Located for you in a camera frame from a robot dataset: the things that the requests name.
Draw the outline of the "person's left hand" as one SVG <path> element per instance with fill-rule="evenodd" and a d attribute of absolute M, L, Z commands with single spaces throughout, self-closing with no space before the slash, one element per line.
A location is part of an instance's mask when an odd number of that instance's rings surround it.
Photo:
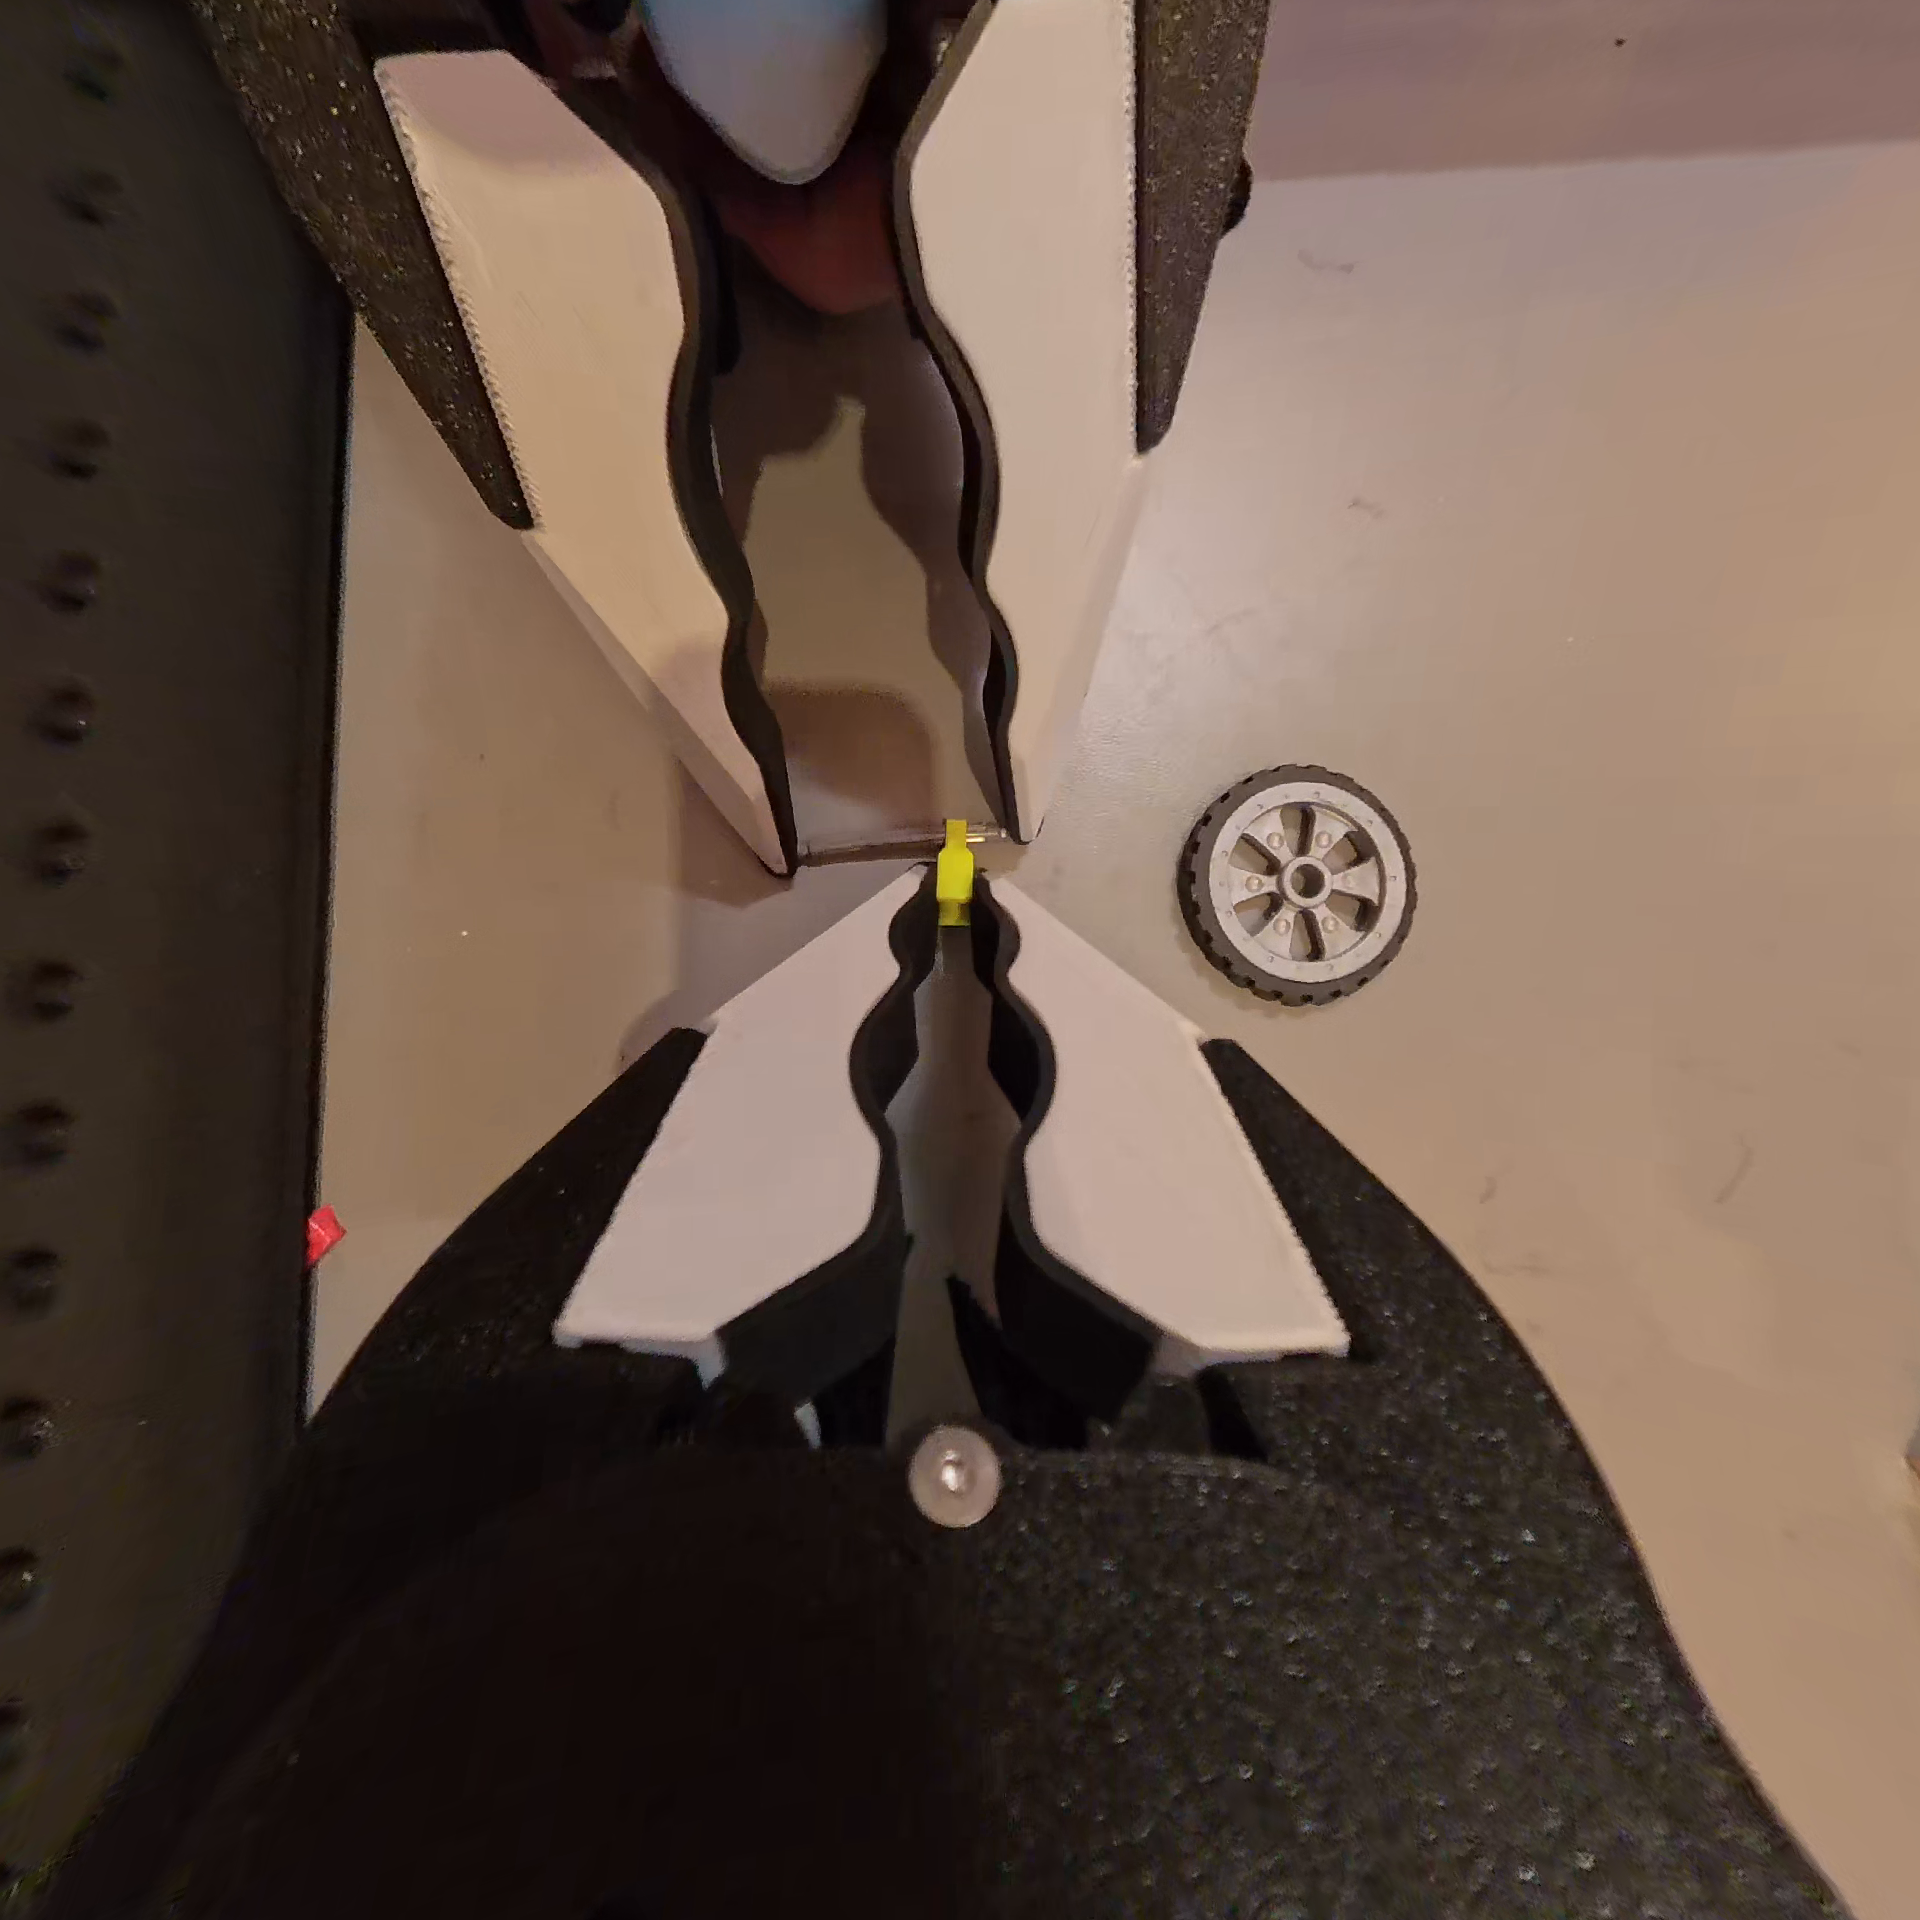
<path fill-rule="evenodd" d="M 848 319 L 900 301 L 885 147 L 848 144 L 803 185 L 746 168 L 709 200 L 724 231 L 809 311 Z"/>

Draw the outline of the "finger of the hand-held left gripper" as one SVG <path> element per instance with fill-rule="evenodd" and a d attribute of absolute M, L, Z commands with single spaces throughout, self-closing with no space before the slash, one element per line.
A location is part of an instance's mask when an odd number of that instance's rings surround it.
<path fill-rule="evenodd" d="M 1144 497 L 1132 4 L 974 4 L 899 144 L 893 240 L 965 441 L 999 820 L 1034 843 Z"/>
<path fill-rule="evenodd" d="M 759 865 L 797 825 L 722 505 L 703 220 L 610 113 L 510 52 L 374 63 L 445 286 L 530 511 L 524 543 Z"/>

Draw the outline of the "black perforated mat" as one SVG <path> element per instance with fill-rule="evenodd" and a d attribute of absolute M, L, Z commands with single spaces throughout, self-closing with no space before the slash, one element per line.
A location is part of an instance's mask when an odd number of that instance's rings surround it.
<path fill-rule="evenodd" d="M 304 1410 L 348 395 L 188 4 L 5 4 L 5 1918 Z"/>

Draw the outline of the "thin grey plastic rod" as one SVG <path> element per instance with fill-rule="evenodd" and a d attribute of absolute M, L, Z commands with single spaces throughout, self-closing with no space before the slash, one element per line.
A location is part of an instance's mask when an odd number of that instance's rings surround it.
<path fill-rule="evenodd" d="M 915 825 L 915 826 L 885 826 L 872 834 L 854 840 L 809 840 L 797 851 L 799 869 L 825 869 L 825 865 L 869 865 L 869 860 L 934 860 L 948 851 L 948 830 L 959 826 L 961 848 L 979 856 L 979 851 L 1003 851 L 1016 848 L 1016 840 L 990 825 L 968 825 L 968 820 L 938 820 L 938 825 Z"/>

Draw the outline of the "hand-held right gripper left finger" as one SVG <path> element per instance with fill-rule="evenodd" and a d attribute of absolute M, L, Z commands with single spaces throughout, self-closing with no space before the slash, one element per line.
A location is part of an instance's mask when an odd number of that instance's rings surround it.
<path fill-rule="evenodd" d="M 835 1387 L 899 1325 L 907 1203 L 885 1107 L 915 1062 L 934 874 L 893 875 L 695 1041 L 555 1340 L 703 1380 Z"/>

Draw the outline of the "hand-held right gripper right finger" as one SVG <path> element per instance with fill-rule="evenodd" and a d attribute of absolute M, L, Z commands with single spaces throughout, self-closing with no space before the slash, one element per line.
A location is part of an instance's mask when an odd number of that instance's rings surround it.
<path fill-rule="evenodd" d="M 994 1318 L 1034 1375 L 1352 1353 L 1206 1036 L 1006 880 L 974 888 L 988 1071 L 1015 1111 Z"/>

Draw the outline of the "black toy vehicle wheel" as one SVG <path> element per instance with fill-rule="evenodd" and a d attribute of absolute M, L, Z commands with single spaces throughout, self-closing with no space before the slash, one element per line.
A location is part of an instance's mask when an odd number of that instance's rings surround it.
<path fill-rule="evenodd" d="M 1237 779 L 1194 820 L 1174 899 L 1201 957 L 1236 989 L 1330 1007 L 1399 957 L 1418 865 L 1362 783 L 1278 763 Z"/>

